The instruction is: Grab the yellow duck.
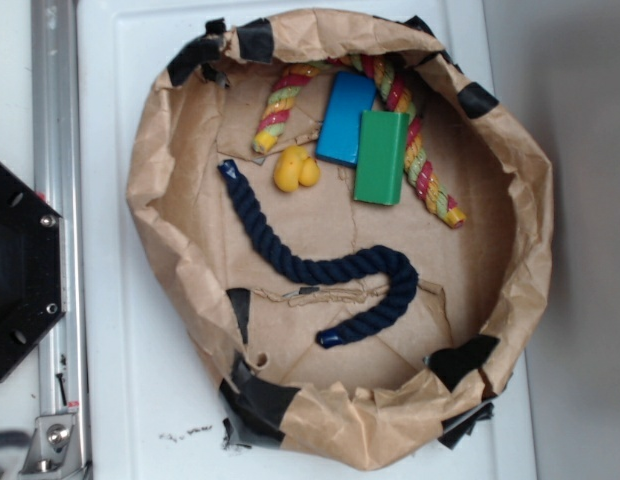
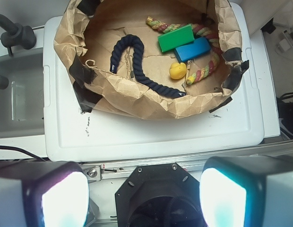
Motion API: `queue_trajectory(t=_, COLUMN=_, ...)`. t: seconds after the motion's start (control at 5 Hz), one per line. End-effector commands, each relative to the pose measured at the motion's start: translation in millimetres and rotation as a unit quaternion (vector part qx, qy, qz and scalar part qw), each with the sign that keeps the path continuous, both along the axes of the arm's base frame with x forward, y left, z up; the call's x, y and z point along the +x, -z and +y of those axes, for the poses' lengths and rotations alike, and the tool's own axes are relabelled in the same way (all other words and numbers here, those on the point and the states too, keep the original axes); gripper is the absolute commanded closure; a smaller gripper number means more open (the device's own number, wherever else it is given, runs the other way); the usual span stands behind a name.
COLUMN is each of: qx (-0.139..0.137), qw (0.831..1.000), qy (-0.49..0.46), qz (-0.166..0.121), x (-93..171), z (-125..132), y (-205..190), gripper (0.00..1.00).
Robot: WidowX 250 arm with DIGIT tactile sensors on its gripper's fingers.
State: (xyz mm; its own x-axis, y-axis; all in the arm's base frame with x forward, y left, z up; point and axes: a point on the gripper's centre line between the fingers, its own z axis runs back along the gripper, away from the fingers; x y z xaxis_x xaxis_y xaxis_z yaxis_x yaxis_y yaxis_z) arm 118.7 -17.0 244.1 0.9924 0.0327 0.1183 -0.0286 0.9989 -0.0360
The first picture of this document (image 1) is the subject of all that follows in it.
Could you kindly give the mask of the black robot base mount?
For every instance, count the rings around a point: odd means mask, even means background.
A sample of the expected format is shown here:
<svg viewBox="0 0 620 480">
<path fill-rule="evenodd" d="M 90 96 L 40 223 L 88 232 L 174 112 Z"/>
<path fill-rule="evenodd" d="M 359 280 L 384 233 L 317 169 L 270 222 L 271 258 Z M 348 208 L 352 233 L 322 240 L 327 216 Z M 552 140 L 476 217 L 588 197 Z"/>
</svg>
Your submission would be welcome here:
<svg viewBox="0 0 620 480">
<path fill-rule="evenodd" d="M 0 383 L 64 315 L 61 224 L 0 162 Z"/>
</svg>

